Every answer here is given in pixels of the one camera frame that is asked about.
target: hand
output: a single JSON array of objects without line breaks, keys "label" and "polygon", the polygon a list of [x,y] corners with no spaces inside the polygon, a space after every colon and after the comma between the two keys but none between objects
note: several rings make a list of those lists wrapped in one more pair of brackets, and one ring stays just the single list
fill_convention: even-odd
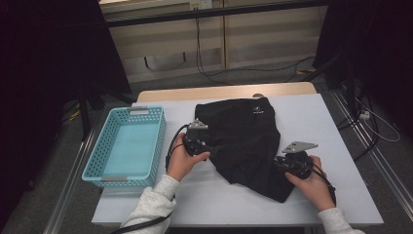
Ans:
[{"label": "hand", "polygon": [[[310,156],[313,159],[313,163],[318,166],[320,169],[321,167],[321,160],[317,156]],[[331,199],[330,193],[328,192],[327,185],[325,182],[315,173],[311,173],[311,175],[307,179],[301,179],[295,175],[290,173],[285,173],[286,178],[297,186],[301,192],[303,192],[304,196],[312,202],[319,212],[324,210],[335,208],[335,205]]]},{"label": "hand", "polygon": [[181,181],[186,175],[188,175],[192,168],[199,162],[204,161],[210,156],[209,152],[204,152],[199,155],[191,157],[185,150],[182,138],[185,134],[181,133],[177,136],[176,141],[172,148],[174,148],[172,155],[170,156],[167,175],[174,179]]}]

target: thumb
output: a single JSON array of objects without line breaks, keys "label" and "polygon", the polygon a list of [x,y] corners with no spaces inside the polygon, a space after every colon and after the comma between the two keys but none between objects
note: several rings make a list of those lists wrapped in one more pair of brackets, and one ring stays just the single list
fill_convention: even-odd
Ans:
[{"label": "thumb", "polygon": [[285,177],[286,177],[286,179],[288,179],[288,181],[290,181],[295,186],[297,186],[301,182],[301,178],[299,178],[299,177],[297,177],[297,176],[295,176],[291,173],[285,173]]},{"label": "thumb", "polygon": [[199,163],[199,162],[201,162],[201,161],[204,161],[204,160],[207,159],[209,156],[210,156],[210,153],[209,153],[209,152],[204,152],[204,153],[201,153],[201,154],[199,154],[199,155],[197,155],[197,156],[195,156],[195,157],[192,157],[192,158],[193,158],[194,162],[197,164],[197,163]]}]

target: person's left hand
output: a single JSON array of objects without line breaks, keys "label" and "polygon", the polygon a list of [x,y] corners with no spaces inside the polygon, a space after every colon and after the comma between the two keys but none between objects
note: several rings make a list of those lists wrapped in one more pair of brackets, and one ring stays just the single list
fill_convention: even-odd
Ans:
[{"label": "person's left hand", "polygon": [[204,152],[199,155],[191,157],[185,150],[183,145],[183,137],[185,134],[181,133],[177,136],[172,148],[175,148],[169,159],[169,166],[167,175],[174,179],[181,181],[186,175],[188,175],[192,168],[199,162],[204,161],[210,156],[209,152]]}]

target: logo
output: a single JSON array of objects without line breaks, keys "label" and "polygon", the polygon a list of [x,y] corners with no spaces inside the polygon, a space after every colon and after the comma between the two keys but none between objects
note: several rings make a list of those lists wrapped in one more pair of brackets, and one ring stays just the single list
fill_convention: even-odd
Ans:
[{"label": "logo", "polygon": [[262,114],[262,113],[264,113],[264,111],[261,110],[261,108],[260,108],[259,106],[255,106],[253,113],[254,113],[254,114]]}]

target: sleeve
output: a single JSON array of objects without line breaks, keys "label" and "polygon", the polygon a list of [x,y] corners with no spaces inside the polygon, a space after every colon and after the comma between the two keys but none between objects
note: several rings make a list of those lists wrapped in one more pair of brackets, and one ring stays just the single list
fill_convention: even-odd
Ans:
[{"label": "sleeve", "polygon": [[[140,196],[136,208],[127,216],[121,227],[153,220],[160,216],[168,216],[175,208],[176,201],[173,198],[179,182],[169,175],[163,175],[161,181],[154,189],[147,187]],[[165,233],[169,227],[170,219],[154,226],[136,230],[130,233]]]},{"label": "sleeve", "polygon": [[338,208],[331,208],[319,213],[326,234],[361,234],[354,230],[344,218],[343,212]]}]

